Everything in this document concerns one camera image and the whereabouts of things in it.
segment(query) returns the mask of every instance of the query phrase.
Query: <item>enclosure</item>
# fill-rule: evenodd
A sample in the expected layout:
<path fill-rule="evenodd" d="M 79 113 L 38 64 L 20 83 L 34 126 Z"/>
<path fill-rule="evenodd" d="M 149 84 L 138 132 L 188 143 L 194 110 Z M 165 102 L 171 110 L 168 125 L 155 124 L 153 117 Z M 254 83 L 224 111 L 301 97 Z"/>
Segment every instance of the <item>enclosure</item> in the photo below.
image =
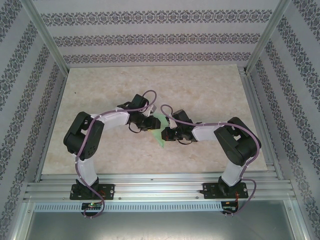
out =
<path fill-rule="evenodd" d="M 0 6 L 0 239 L 320 239 L 319 0 Z M 241 213 L 221 214 L 233 197 L 203 194 L 228 163 L 217 141 L 186 146 L 123 125 L 94 156 L 112 200 L 84 219 L 90 201 L 70 200 L 77 173 L 64 136 L 78 113 L 149 89 L 155 115 L 169 104 L 194 123 L 239 117 L 257 135 L 243 175 L 256 191 L 243 180 L 254 195 Z"/>

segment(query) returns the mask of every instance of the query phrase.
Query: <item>black mounting plate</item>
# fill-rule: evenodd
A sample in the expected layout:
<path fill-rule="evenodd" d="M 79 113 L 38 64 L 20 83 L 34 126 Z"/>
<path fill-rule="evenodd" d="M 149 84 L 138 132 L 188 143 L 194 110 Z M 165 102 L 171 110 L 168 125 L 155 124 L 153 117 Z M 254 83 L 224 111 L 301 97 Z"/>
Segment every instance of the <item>black mounting plate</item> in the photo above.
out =
<path fill-rule="evenodd" d="M 88 197 L 88 196 L 81 196 L 79 195 L 79 189 L 77 184 L 73 184 L 71 187 L 70 192 L 70 200 L 100 200 L 100 198 L 97 195 L 94 195 L 94 197 Z M 114 184 L 99 184 L 98 185 L 98 193 L 101 194 L 101 191 L 105 193 L 105 195 L 102 195 L 104 200 L 113 200 L 115 195 L 115 185 Z"/>
<path fill-rule="evenodd" d="M 240 182 L 238 187 L 234 190 L 233 194 L 225 196 L 218 188 L 217 182 L 205 182 L 202 184 L 203 190 L 200 193 L 203 194 L 204 199 L 235 199 L 236 192 L 239 199 L 247 199 L 249 197 L 247 185 L 244 182 Z"/>

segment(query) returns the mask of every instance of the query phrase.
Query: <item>marble floor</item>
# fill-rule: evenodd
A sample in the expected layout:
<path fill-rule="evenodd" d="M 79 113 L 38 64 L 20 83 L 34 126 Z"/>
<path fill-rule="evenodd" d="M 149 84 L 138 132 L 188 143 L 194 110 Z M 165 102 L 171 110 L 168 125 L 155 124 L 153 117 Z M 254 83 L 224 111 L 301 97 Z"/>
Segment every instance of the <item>marble floor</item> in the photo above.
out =
<path fill-rule="evenodd" d="M 254 133 L 254 122 L 236 65 L 72 68 L 46 155 L 43 174 L 75 174 L 74 158 L 63 138 L 79 112 L 99 114 L 153 89 L 160 105 L 184 109 L 193 122 L 239 117 Z M 151 101 L 153 94 L 146 97 Z M 102 134 L 94 155 L 99 174 L 223 172 L 228 159 L 216 141 L 162 148 L 150 131 L 135 134 L 128 125 Z M 248 171 L 267 170 L 262 151 Z"/>

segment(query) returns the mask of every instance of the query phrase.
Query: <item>beige marble surface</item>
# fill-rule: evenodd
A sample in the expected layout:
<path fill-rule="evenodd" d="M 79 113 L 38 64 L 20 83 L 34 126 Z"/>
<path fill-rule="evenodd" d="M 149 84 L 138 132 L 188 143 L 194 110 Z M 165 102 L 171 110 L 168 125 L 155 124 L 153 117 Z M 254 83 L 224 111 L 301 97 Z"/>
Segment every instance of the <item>beige marble surface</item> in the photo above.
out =
<path fill-rule="evenodd" d="M 254 133 L 236 65 L 72 68 L 46 155 L 43 174 L 75 174 L 74 159 L 63 138 L 75 116 L 103 113 L 153 89 L 156 105 L 184 109 L 193 122 L 223 122 L 239 117 Z M 153 99 L 153 94 L 146 97 Z M 120 126 L 102 134 L 94 155 L 99 174 L 223 172 L 228 159 L 214 141 L 161 148 L 150 132 L 134 134 Z M 266 170 L 262 151 L 248 171 Z"/>

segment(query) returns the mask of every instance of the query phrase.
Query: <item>patterned wallpaper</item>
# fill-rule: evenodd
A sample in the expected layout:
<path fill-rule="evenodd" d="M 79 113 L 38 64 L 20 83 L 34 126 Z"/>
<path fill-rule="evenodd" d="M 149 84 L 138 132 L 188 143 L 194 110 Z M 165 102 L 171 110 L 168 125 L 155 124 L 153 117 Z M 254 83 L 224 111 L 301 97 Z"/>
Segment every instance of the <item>patterned wallpaper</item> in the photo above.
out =
<path fill-rule="evenodd" d="M 293 0 L 251 78 L 311 239 L 320 239 L 320 1 Z"/>
<path fill-rule="evenodd" d="M 35 0 L 69 67 L 244 67 L 279 0 Z"/>
<path fill-rule="evenodd" d="M 0 0 L 0 240 L 33 182 L 65 77 L 18 0 Z"/>

